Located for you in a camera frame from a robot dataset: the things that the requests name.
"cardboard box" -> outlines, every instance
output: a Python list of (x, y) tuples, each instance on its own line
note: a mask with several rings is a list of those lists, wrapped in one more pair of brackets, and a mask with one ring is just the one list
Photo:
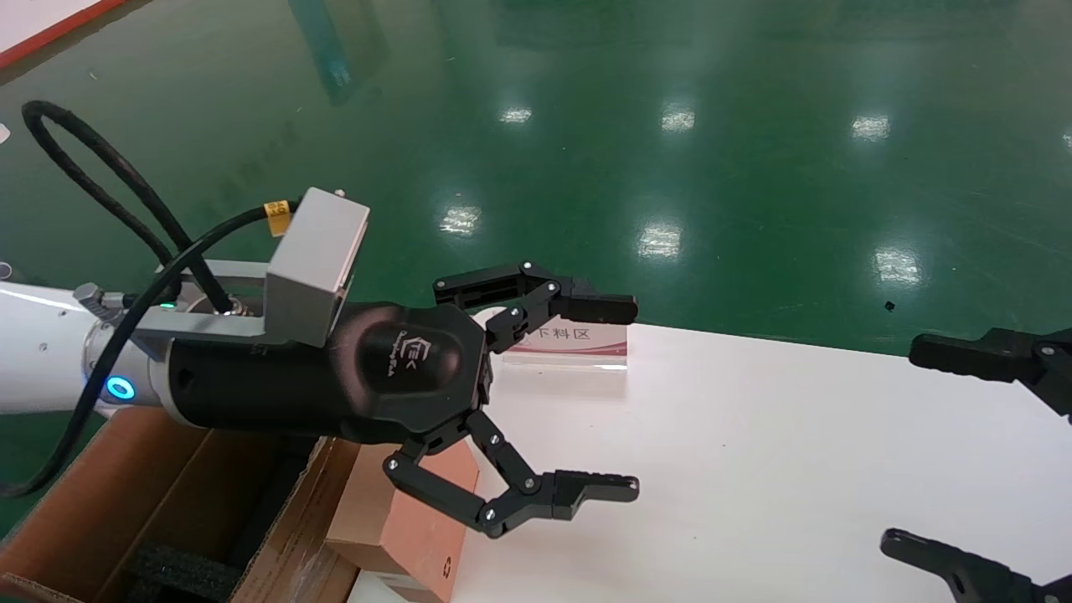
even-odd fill
[[(466, 528), (394, 488), (383, 464), (397, 450), (361, 448), (327, 543), (406, 601), (448, 603)], [(479, 468), (465, 441), (425, 457), (420, 466), (466, 490), (476, 488)]]
[[(159, 409), (116, 413), (0, 544), (0, 595), (121, 603), (143, 543), (226, 562), (286, 445), (281, 436), (184, 427)], [(358, 450), (317, 443), (232, 601), (345, 601), (341, 585), (357, 570), (323, 540)]]

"yellow cable label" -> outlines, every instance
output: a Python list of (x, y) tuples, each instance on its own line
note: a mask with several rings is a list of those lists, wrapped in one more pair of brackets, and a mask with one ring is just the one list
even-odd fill
[(271, 236), (279, 238), (286, 234), (291, 227), (291, 204), (286, 201), (276, 201), (265, 204), (265, 214), (268, 215), (268, 230)]

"box flap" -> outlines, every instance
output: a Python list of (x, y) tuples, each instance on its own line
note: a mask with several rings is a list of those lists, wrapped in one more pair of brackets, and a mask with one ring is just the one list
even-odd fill
[(94, 601), (123, 597), (135, 582), (125, 565), (146, 543), (225, 561), (271, 479), (283, 442), (269, 433), (207, 431)]
[[(480, 469), (467, 442), (458, 442), (420, 466), (468, 491), (476, 488)], [(468, 528), (405, 492), (397, 492), (390, 519), (382, 534), (384, 550), (438, 601), (449, 601), (455, 587), (462, 543)], [(428, 593), (394, 589), (407, 601), (432, 601)]]
[(62, 592), (12, 574), (0, 576), (0, 594), (30, 603), (81, 603)]
[(232, 603), (273, 603), (315, 598), (334, 555), (324, 536), (360, 446), (328, 440), (311, 457), (291, 500), (247, 569)]
[(331, 555), (334, 557), (334, 563), (321, 593), (315, 599), (316, 603), (345, 603), (357, 579), (357, 568), (353, 563), (334, 553)]
[(205, 433), (160, 409), (116, 413), (0, 549), (0, 574), (93, 601)]

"open cardboard box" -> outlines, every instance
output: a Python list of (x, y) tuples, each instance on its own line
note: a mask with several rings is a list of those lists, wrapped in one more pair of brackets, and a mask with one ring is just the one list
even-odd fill
[[(145, 543), (233, 560), (287, 445), (280, 436), (184, 427), (158, 409), (118, 412), (0, 544), (0, 595), (121, 603)], [(282, 509), (266, 515), (266, 535), (252, 541), (232, 602), (345, 601), (357, 569), (324, 536), (358, 448), (316, 443)]]

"white robotic arm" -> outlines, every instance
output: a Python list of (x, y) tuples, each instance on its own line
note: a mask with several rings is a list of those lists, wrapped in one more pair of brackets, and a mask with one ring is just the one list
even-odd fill
[[(0, 414), (71, 411), (111, 326), (78, 305), (73, 292), (0, 282)], [(101, 393), (105, 415), (123, 406), (161, 406), (151, 361), (128, 342)]]

